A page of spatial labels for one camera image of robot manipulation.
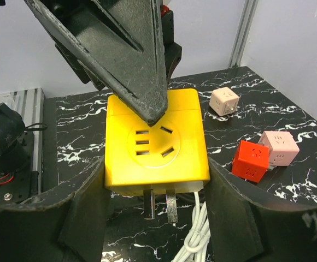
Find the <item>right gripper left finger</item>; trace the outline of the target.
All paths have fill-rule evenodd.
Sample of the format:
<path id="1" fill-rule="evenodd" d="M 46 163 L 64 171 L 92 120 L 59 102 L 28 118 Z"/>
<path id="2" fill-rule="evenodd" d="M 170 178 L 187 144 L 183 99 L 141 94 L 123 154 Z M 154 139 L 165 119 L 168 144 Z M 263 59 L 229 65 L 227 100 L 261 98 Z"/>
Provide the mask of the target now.
<path id="1" fill-rule="evenodd" d="M 101 261 L 110 192 L 104 157 L 27 199 L 0 204 L 0 261 Z"/>

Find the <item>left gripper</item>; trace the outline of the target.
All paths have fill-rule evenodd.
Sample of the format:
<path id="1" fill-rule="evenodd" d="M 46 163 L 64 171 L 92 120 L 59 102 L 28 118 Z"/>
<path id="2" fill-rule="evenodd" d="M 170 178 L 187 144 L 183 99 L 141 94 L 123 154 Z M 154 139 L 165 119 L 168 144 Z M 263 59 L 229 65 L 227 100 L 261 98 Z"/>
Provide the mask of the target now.
<path id="1" fill-rule="evenodd" d="M 167 85 L 181 60 L 169 2 L 27 1 L 26 5 L 81 82 L 108 87 L 153 126 L 168 108 Z"/>

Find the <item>red cube socket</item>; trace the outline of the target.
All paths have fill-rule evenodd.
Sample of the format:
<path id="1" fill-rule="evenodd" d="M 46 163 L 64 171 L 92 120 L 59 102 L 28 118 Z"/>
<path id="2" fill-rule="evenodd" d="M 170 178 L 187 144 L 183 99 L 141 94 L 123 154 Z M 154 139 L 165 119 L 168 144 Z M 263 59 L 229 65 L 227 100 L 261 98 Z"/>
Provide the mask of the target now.
<path id="1" fill-rule="evenodd" d="M 232 162 L 231 173 L 259 183 L 269 166 L 269 148 L 264 145 L 242 140 Z"/>

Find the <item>yellow cube socket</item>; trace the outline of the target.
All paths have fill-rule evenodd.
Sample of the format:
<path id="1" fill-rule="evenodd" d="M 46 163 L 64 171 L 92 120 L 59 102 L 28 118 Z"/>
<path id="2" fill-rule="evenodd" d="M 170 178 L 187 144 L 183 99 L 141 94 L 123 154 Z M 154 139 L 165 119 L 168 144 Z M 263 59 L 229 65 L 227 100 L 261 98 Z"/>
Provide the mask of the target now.
<path id="1" fill-rule="evenodd" d="M 155 217 L 155 197 L 164 195 L 168 222 L 176 223 L 176 195 L 198 192 L 210 180 L 198 92 L 169 90 L 168 110 L 153 126 L 111 95 L 104 160 L 107 189 L 142 196 L 147 220 Z"/>

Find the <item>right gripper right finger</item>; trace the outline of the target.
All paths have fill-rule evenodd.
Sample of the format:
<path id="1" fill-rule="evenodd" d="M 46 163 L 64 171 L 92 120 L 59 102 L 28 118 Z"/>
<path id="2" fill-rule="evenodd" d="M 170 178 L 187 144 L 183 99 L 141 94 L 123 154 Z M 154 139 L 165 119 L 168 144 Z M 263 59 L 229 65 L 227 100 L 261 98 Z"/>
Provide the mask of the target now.
<path id="1" fill-rule="evenodd" d="M 208 159 L 215 261 L 317 261 L 317 205 L 274 196 Z"/>

